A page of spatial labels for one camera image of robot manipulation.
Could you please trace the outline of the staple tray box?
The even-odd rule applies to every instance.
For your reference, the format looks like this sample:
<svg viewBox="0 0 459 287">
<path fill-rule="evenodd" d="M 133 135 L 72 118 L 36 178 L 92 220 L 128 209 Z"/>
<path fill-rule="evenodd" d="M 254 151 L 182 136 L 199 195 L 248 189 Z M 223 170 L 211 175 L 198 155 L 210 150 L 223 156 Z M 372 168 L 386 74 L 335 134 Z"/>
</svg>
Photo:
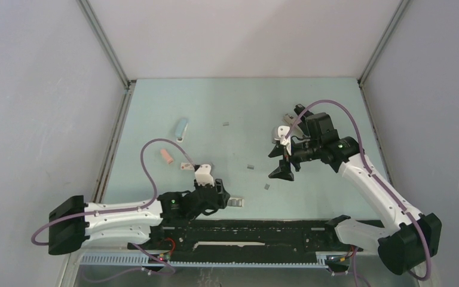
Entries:
<svg viewBox="0 0 459 287">
<path fill-rule="evenodd" d="M 244 207 L 244 199 L 238 197 L 230 197 L 227 203 L 228 207 L 242 208 Z"/>
</svg>

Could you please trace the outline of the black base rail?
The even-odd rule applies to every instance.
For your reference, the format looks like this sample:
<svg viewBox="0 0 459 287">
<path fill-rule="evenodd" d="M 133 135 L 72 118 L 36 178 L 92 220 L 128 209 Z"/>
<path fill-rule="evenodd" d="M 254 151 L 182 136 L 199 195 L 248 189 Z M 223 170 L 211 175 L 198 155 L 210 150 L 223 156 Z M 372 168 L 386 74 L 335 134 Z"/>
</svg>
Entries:
<svg viewBox="0 0 459 287">
<path fill-rule="evenodd" d="M 326 220 L 205 220 L 166 223 L 152 229 L 144 250 L 172 251 L 179 263 L 314 265 L 319 255 L 345 255 Z"/>
</svg>

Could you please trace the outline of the light blue stapler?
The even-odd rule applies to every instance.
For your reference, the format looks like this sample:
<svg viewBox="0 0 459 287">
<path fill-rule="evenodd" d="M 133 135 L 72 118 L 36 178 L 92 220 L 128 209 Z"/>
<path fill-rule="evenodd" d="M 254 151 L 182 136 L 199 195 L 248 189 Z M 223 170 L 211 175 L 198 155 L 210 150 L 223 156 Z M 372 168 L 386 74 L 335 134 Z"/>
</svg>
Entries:
<svg viewBox="0 0 459 287">
<path fill-rule="evenodd" d="M 188 128 L 189 120 L 187 118 L 181 118 L 175 128 L 175 139 L 177 142 L 183 142 Z"/>
</svg>

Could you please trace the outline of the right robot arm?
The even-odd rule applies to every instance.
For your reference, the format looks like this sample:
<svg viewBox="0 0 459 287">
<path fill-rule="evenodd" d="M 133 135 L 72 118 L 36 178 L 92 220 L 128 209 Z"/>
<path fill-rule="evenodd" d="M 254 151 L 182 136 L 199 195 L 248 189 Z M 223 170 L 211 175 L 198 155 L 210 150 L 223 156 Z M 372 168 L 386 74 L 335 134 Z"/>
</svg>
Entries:
<svg viewBox="0 0 459 287">
<path fill-rule="evenodd" d="M 396 275 L 430 262 L 439 247 L 441 220 L 434 213 L 422 213 L 402 197 L 371 165 L 354 138 L 339 136 L 328 114 L 309 113 L 301 121 L 308 135 L 301 142 L 293 140 L 292 126 L 273 130 L 274 148 L 268 156 L 281 160 L 269 178 L 293 181 L 293 172 L 300 171 L 301 163 L 320 160 L 351 182 L 382 222 L 382 227 L 375 227 L 347 215 L 331 219 L 323 235 L 325 245 L 332 250 L 352 245 L 376 252 Z"/>
</svg>

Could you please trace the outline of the beige and black stapler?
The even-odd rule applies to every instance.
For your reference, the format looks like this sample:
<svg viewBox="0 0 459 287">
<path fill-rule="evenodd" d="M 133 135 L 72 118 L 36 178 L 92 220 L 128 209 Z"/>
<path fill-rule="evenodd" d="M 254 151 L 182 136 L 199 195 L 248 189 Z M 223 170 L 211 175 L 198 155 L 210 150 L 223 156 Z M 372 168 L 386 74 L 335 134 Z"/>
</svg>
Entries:
<svg viewBox="0 0 459 287">
<path fill-rule="evenodd" d="M 296 116 L 293 116 L 290 114 L 284 114 L 283 116 L 283 121 L 289 126 L 293 125 L 296 119 L 297 119 Z"/>
</svg>

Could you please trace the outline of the pink mini stapler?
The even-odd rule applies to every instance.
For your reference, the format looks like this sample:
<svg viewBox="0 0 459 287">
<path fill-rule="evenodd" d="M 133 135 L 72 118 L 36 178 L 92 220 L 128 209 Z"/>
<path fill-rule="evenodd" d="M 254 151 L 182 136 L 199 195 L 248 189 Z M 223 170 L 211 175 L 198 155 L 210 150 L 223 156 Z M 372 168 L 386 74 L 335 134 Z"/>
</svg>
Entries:
<svg viewBox="0 0 459 287">
<path fill-rule="evenodd" d="M 160 154 L 167 164 L 172 164 L 175 161 L 166 149 L 161 149 Z"/>
</svg>

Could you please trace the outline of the white staple box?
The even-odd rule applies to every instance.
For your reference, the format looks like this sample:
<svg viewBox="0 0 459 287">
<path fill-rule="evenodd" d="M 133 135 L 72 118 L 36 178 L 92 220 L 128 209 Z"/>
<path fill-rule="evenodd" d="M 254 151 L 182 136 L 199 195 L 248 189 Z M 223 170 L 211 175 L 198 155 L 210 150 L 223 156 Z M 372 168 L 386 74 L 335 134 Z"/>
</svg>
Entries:
<svg viewBox="0 0 459 287">
<path fill-rule="evenodd" d="M 180 169 L 181 170 L 195 170 L 195 167 L 190 162 L 181 162 Z"/>
</svg>

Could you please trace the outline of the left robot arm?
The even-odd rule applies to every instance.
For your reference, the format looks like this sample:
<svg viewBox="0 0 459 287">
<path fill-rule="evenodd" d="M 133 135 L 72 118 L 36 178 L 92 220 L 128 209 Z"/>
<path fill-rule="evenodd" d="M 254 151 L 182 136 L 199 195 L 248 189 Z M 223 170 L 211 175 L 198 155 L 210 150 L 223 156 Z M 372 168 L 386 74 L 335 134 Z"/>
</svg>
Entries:
<svg viewBox="0 0 459 287">
<path fill-rule="evenodd" d="M 49 214 L 48 253 L 64 255 L 120 243 L 158 249 L 165 241 L 165 225 L 186 225 L 200 215 L 225 209 L 230 200 L 221 179 L 194 187 L 194 191 L 161 194 L 152 203 L 86 203 L 83 196 L 72 196 Z"/>
</svg>

